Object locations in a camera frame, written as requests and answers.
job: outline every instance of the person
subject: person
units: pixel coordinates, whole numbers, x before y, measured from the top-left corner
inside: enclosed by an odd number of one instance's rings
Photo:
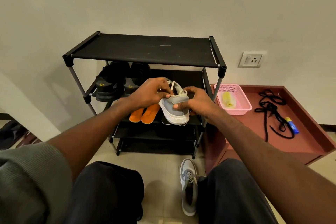
[[[242,160],[227,159],[199,181],[200,223],[276,223],[264,195],[287,223],[336,223],[333,183],[264,142],[204,90],[185,90],[194,98],[174,108],[204,116]],[[47,142],[2,151],[0,222],[136,223],[144,196],[140,174],[105,162],[86,165],[122,118],[170,94],[165,79],[148,79]]]

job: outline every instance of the shoe rack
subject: shoe rack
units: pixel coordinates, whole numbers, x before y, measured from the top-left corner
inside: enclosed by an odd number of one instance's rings
[[[196,86],[204,89],[214,101],[225,76],[226,65],[213,36],[208,38],[144,36],[104,34],[99,31],[82,41],[63,55],[85,103],[94,115],[91,97],[95,96],[95,80],[86,91],[83,89],[75,70],[74,59],[119,60],[127,62],[145,62],[149,64],[194,66],[201,71],[152,69],[153,77],[167,77],[181,87]],[[218,69],[217,87],[212,94],[206,68]],[[111,106],[107,102],[104,110]],[[133,123],[129,116],[116,126],[109,141],[117,155],[122,151],[161,154],[192,155],[194,159],[200,145],[207,122],[201,116],[190,116],[187,125],[165,125],[161,122],[162,110],[151,124]],[[114,139],[119,138],[117,147]]]

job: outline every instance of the pink basket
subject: pink basket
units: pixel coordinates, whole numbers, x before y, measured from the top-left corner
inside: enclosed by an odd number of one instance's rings
[[[224,92],[232,92],[234,97],[236,98],[236,108],[226,108],[225,104],[222,103],[222,95]],[[250,101],[247,99],[244,91],[238,84],[221,84],[219,86],[218,94],[217,94],[217,101],[220,106],[227,111],[230,115],[243,115],[247,113],[247,111],[252,110],[252,105]]]

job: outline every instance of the hand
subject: hand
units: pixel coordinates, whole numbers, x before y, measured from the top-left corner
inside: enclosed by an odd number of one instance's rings
[[[157,104],[161,99],[169,98],[170,94],[174,95],[165,78],[150,78],[127,97],[127,99],[131,100],[137,109],[139,109]]]
[[[175,104],[173,108],[180,110],[188,108],[192,110],[190,112],[191,115],[199,114],[207,119],[213,110],[219,108],[214,102],[212,102],[208,94],[203,89],[191,86],[184,88],[184,90],[194,92],[194,98],[189,99],[187,102]]]

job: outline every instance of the black shoelace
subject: black shoelace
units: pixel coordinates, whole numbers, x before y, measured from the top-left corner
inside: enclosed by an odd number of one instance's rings
[[[281,136],[283,138],[286,139],[293,139],[294,138],[294,132],[291,128],[291,126],[289,126],[288,122],[278,113],[278,107],[273,104],[272,102],[278,104],[278,105],[285,105],[286,101],[279,97],[274,95],[274,93],[270,90],[270,89],[266,89],[263,92],[259,93],[260,96],[262,96],[262,99],[259,101],[259,105],[261,107],[259,108],[255,108],[254,111],[255,112],[263,112],[264,113],[264,128],[265,128],[265,134],[266,134],[266,139],[265,141],[268,142],[268,131],[267,131],[267,113],[271,112],[271,114],[268,117],[271,117],[272,115],[275,115],[276,119],[280,122],[279,125],[279,130],[281,132],[285,132],[286,131],[286,127],[289,128],[289,130],[292,133],[292,136],[284,136],[282,134],[280,134],[279,132],[277,132],[274,128],[271,127],[271,129],[273,130],[274,133],[276,133],[278,136]],[[269,98],[272,102],[270,101],[264,101],[264,99]]]

